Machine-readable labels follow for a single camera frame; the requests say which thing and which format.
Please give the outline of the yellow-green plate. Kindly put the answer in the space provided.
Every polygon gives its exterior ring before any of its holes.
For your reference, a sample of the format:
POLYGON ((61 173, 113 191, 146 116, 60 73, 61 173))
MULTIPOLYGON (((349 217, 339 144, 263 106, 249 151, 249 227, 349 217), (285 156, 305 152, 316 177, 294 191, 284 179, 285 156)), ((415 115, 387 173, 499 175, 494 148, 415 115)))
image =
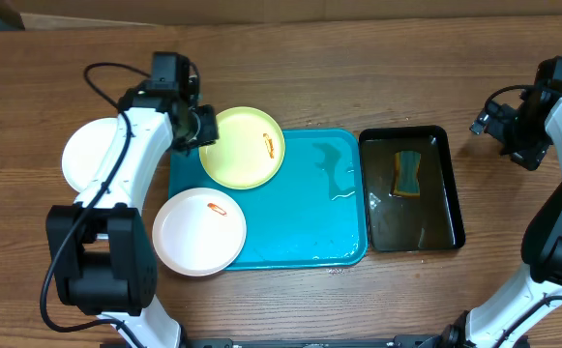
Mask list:
POLYGON ((279 124, 257 108, 238 106, 217 115, 219 138, 199 149, 201 164, 216 183, 254 189, 280 170, 285 140, 279 124))

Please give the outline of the white plate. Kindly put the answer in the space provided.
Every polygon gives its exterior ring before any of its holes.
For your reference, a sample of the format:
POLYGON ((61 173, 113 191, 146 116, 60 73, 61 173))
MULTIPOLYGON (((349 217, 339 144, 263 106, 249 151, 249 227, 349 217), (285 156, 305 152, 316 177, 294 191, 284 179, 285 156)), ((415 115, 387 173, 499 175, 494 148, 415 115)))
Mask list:
POLYGON ((61 159, 67 183, 82 192, 94 178, 117 128, 116 118, 102 118, 78 129, 68 140, 61 159))

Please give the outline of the yellow green sponge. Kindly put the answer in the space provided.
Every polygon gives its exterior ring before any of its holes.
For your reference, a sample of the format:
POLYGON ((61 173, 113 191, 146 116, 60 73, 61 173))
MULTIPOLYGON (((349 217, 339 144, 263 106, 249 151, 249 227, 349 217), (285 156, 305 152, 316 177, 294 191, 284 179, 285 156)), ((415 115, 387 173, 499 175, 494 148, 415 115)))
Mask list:
POLYGON ((415 151, 400 151, 394 155, 394 177, 391 194, 396 197, 418 198, 420 196, 421 154, 415 151))

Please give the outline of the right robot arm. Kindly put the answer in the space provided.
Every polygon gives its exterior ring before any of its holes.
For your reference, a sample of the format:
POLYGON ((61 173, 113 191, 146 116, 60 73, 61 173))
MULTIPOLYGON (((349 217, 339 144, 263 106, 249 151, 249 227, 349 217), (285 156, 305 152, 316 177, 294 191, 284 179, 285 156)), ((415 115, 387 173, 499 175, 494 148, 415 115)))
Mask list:
MULTIPOLYGON (((471 131, 491 135, 502 154, 527 170, 537 169, 553 147, 562 172, 562 56, 541 62, 533 84, 517 89, 519 107, 488 97, 471 131)), ((521 259, 491 298, 425 346, 525 347, 526 333, 562 305, 562 181, 526 228, 521 259)))

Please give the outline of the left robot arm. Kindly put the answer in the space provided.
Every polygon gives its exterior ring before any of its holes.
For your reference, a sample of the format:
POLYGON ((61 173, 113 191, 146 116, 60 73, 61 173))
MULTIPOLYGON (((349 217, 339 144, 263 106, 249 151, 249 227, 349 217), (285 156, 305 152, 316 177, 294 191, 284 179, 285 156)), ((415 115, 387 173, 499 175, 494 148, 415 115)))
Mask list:
POLYGON ((158 263, 141 211, 165 152, 218 140, 214 109, 199 99, 196 64, 156 52, 143 80, 109 101, 117 127, 99 169, 73 204, 52 206, 45 221, 51 263, 39 310, 53 331, 109 325, 130 347, 187 346, 156 296, 158 263))

